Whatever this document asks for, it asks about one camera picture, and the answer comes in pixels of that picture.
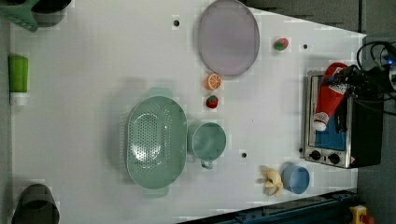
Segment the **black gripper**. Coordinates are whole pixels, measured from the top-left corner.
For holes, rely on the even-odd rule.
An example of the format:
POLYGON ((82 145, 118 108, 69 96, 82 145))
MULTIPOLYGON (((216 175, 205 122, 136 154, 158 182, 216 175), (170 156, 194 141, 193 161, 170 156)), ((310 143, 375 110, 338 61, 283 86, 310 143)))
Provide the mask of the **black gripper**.
POLYGON ((379 99, 386 93, 391 93, 389 68, 375 66, 368 71, 362 71, 357 65, 345 68, 337 67, 332 75, 334 78, 346 78, 347 93, 358 99, 379 99))

